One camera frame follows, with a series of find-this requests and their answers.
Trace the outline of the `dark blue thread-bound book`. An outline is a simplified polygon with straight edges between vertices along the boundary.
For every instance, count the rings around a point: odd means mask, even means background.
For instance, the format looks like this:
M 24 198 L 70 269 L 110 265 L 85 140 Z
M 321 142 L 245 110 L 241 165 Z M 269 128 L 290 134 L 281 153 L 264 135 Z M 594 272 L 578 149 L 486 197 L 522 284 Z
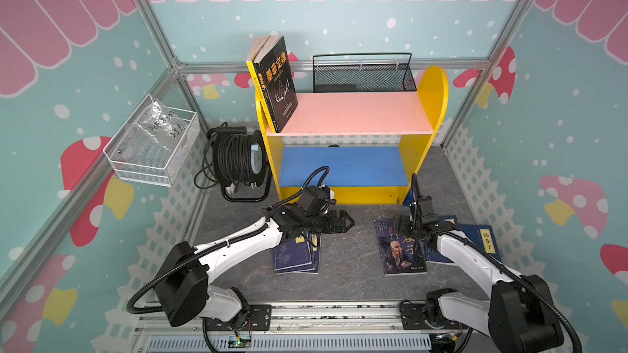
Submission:
M 303 236 L 273 248 L 273 270 L 276 274 L 310 271 L 313 266 L 312 246 Z

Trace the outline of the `black antler cover book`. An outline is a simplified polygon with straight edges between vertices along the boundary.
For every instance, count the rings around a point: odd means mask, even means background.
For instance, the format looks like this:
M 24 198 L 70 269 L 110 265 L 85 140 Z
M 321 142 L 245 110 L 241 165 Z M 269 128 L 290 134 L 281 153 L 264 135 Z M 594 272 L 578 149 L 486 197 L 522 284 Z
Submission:
M 275 133 L 281 133 L 298 107 L 289 52 L 283 36 L 269 35 L 253 64 L 258 70 Z

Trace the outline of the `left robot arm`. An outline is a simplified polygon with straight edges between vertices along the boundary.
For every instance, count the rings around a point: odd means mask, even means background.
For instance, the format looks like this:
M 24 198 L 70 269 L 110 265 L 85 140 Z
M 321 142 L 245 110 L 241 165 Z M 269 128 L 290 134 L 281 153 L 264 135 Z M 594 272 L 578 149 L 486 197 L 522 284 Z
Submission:
M 260 219 L 234 234 L 196 247 L 186 241 L 176 244 L 155 278 L 128 300 L 127 312 L 163 312 L 173 327 L 200 317 L 217 320 L 231 330 L 244 328 L 252 310 L 243 294 L 212 283 L 252 256 L 290 240 L 342 234 L 354 227 L 346 211 L 332 210 L 335 193 L 324 183 L 329 172 L 328 166 L 316 169 L 296 194 L 265 208 Z

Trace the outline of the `old man cover book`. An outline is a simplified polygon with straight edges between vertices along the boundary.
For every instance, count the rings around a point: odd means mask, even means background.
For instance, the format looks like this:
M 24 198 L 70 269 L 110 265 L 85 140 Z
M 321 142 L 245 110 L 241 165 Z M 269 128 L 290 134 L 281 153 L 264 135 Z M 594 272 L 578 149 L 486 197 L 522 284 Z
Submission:
M 427 264 L 420 242 L 394 233 L 392 219 L 374 220 L 379 257 L 386 276 L 426 274 Z

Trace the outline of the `yellow cartoon cover book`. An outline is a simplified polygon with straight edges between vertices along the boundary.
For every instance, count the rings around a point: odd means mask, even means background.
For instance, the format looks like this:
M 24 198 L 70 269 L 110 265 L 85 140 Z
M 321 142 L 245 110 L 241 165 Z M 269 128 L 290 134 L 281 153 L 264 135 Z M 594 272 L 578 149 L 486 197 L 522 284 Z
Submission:
M 257 101 L 260 103 L 261 106 L 261 110 L 263 112 L 263 115 L 265 116 L 265 119 L 268 123 L 268 128 L 272 131 L 275 132 L 275 127 L 274 127 L 274 123 L 273 120 L 271 118 L 269 109 L 268 109 L 268 105 L 265 99 L 265 96 L 263 94 L 263 86 L 260 84 L 259 81 L 259 77 L 258 77 L 258 70 L 255 69 L 254 67 L 254 60 L 256 58 L 256 56 L 260 53 L 260 51 L 262 50 L 262 48 L 264 47 L 264 45 L 266 44 L 266 42 L 268 41 L 268 39 L 270 39 L 269 36 L 265 36 L 265 37 L 258 37 L 258 38 L 254 38 L 253 39 L 253 44 L 249 50 L 249 53 L 246 57 L 246 65 L 247 68 L 250 72 L 250 76 L 253 80 L 253 85 L 255 87 L 256 90 L 256 98 Z

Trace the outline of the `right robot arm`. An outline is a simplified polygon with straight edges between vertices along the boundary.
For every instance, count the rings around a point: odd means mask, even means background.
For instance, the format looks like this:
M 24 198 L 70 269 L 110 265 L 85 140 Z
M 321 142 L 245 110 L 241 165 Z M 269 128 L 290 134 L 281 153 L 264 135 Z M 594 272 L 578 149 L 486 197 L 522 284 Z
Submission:
M 525 276 L 476 245 L 460 227 L 434 212 L 432 199 L 420 192 L 417 176 L 410 180 L 410 216 L 397 227 L 427 248 L 448 258 L 469 276 L 487 299 L 468 297 L 455 289 L 427 293 L 421 319 L 431 328 L 456 322 L 489 337 L 502 352 L 543 352 L 570 341 L 582 341 L 567 317 L 554 305 L 549 285 L 537 275 Z

